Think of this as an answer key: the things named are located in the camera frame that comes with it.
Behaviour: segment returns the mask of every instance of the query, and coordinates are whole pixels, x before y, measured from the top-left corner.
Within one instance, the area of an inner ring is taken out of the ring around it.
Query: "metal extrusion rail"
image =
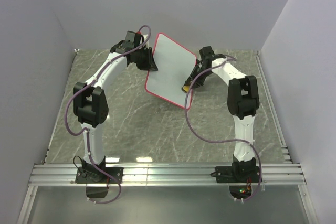
[[[139,164],[119,163],[107,166],[124,168],[122,186],[222,186],[210,176],[216,166],[231,164],[184,163]],[[262,165],[265,185],[304,185],[306,181],[300,164]],[[77,169],[73,164],[35,165],[29,186],[106,186],[106,184],[76,184]]]

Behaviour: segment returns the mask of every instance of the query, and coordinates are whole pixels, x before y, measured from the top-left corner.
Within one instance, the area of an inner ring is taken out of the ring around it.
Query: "marble floor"
[[[108,50],[80,50],[74,59],[60,116],[53,133],[47,163],[71,163],[75,155],[83,156],[82,136],[71,136],[64,126],[64,111],[77,81],[85,82],[105,61]],[[261,161],[282,163],[284,157],[272,117],[256,56],[251,50],[216,50],[237,58],[236,68],[258,79],[260,108],[254,127],[256,149]],[[145,71],[129,65],[108,90],[105,90],[109,116],[104,123],[103,145],[106,156],[119,157],[121,162],[136,162],[150,157],[153,162],[231,162],[234,143],[208,144],[189,130],[183,109],[147,93]],[[200,135],[219,141],[234,137],[234,122],[227,105],[227,85],[215,74],[196,90],[189,115]],[[68,115],[74,131],[81,129],[72,109]]]

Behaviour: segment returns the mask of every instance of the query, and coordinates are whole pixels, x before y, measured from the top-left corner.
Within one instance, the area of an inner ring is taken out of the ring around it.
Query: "wire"
[[[90,146],[90,129],[87,128],[87,127],[84,127],[81,129],[81,131],[79,132],[73,132],[70,127],[69,127],[69,123],[68,123],[68,113],[69,113],[69,108],[70,108],[70,105],[71,103],[73,102],[73,100],[80,94],[82,93],[83,91],[87,90],[89,87],[91,87],[93,84],[95,84],[97,82],[97,80],[99,79],[99,77],[103,74],[103,72],[107,69],[107,67],[109,65],[111,65],[115,60],[121,58],[121,57],[124,57],[138,49],[140,49],[141,47],[143,47],[147,41],[150,39],[151,37],[151,34],[152,34],[152,30],[151,28],[148,26],[148,25],[143,25],[140,27],[139,31],[141,31],[144,27],[148,28],[149,32],[148,32],[148,37],[146,38],[146,40],[141,43],[140,45],[138,45],[137,47],[135,47],[134,49],[130,50],[130,51],[127,51],[127,52],[124,52],[123,54],[120,54],[116,57],[114,57],[113,59],[111,59],[109,62],[107,62],[102,68],[101,70],[98,72],[97,76],[95,76],[94,80],[92,82],[90,82],[89,84],[87,84],[84,88],[82,88],[81,90],[77,91],[71,98],[70,100],[68,101],[67,103],[67,106],[66,106],[66,109],[65,109],[65,114],[64,114],[64,124],[65,124],[65,128],[67,129],[67,131],[73,135],[73,136],[79,136],[80,134],[82,134],[83,132],[86,133],[86,142],[87,142],[87,148],[88,148],[88,156],[89,156],[89,159],[90,159],[90,162],[91,164],[93,165],[93,167],[98,170],[99,172],[103,173],[104,175],[106,175],[107,177],[109,177],[110,179],[114,180],[118,186],[119,186],[119,191],[118,191],[118,194],[111,200],[108,200],[108,201],[96,201],[96,200],[93,200],[93,199],[89,199],[91,202],[95,203],[95,204],[107,204],[107,203],[111,203],[113,201],[115,201],[121,194],[121,185],[120,185],[120,182],[119,180],[117,180],[116,178],[114,178],[113,176],[111,176],[110,174],[104,172],[102,169],[100,169],[94,162],[92,156],[91,156],[91,146]]]
[[[199,139],[203,140],[204,142],[207,142],[207,143],[210,143],[210,144],[222,144],[222,143],[231,143],[231,142],[242,142],[242,143],[246,143],[248,145],[251,146],[252,150],[254,151],[254,153],[256,154],[256,157],[258,159],[258,162],[259,162],[259,182],[258,182],[258,186],[257,186],[257,189],[252,193],[251,196],[249,196],[248,198],[244,199],[244,200],[250,200],[252,199],[256,194],[257,192],[259,191],[260,189],[260,184],[261,184],[261,176],[262,176],[262,170],[261,170],[261,160],[260,160],[260,156],[257,152],[257,150],[255,149],[255,147],[247,140],[243,140],[243,139],[229,139],[229,140],[221,140],[221,141],[211,141],[211,140],[208,140],[202,136],[200,136],[194,129],[193,127],[191,126],[191,123],[190,123],[190,120],[189,120],[189,117],[188,117],[188,109],[187,109],[187,103],[188,103],[188,97],[190,95],[190,92],[191,92],[191,89],[192,89],[192,86],[194,85],[194,83],[197,81],[197,79],[203,75],[204,73],[207,73],[209,71],[212,71],[216,68],[220,68],[220,67],[223,67],[228,61],[237,61],[234,57],[230,56],[230,55],[225,55],[227,57],[226,60],[224,60],[224,62],[216,67],[211,67],[211,68],[208,68],[208,69],[205,69],[204,71],[200,72],[195,78],[194,80],[191,82],[190,86],[189,86],[189,90],[185,96],[185,100],[184,100],[184,115],[185,115],[185,119],[186,119],[186,122],[187,122],[187,125],[189,127],[189,129],[191,130],[192,133],[194,133],[195,136],[197,136]]]
[[[74,156],[73,158],[73,164],[75,165],[75,167],[77,168],[77,170],[78,170],[78,172],[80,173],[80,174],[82,174],[82,172],[80,171],[80,169],[78,168],[78,166],[76,165],[76,163],[75,163],[75,158],[79,158],[79,160],[80,160],[80,162],[82,163],[83,162],[83,160],[81,159],[81,157],[80,156]]]

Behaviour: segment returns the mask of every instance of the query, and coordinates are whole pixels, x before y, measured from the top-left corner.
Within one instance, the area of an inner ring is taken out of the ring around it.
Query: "black mounting bracket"
[[[249,178],[251,183],[257,183],[260,178],[260,168],[256,166],[255,158],[246,162],[239,162],[234,158],[232,166],[216,166],[211,176],[215,177],[219,184],[246,183]]]
[[[74,94],[84,88],[85,83],[77,82],[74,86]],[[100,87],[89,87],[81,92],[73,100],[74,114],[80,123],[88,123],[93,127],[103,123],[109,113],[104,90]]]
[[[258,83],[255,76],[229,80],[227,107],[231,115],[241,120],[248,115],[255,116],[259,108]]]
[[[110,52],[117,52],[123,54],[140,45],[141,39],[144,41],[144,37],[140,32],[128,31],[125,40],[120,41],[114,45]],[[153,57],[153,50],[151,47],[142,48],[126,55],[127,66],[130,63],[135,63],[137,68],[144,71],[157,71],[158,67],[155,64]]]
[[[199,73],[201,73],[205,69],[211,68],[212,61],[219,58],[226,58],[226,56],[223,54],[215,54],[211,46],[203,47],[199,52],[201,60],[196,60],[196,65],[189,75],[188,79],[184,82],[183,87],[189,86]],[[203,86],[205,78],[207,78],[210,74],[212,74],[211,71],[202,74],[193,85],[193,89]]]
[[[105,158],[97,165],[104,172],[110,174],[119,183],[122,183],[123,167],[106,167]],[[82,167],[78,167],[76,173],[76,184],[116,184],[105,174],[99,172],[95,167],[85,161],[82,161]],[[87,186],[86,193],[88,198],[104,198],[108,193],[108,185],[103,187]]]

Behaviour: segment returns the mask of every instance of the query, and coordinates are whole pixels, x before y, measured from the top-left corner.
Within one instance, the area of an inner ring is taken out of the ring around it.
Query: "glass panel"
[[[39,187],[28,223],[299,224],[308,219],[297,186],[267,186],[244,204],[229,197],[227,186],[124,187],[107,205],[86,201],[83,187]]]

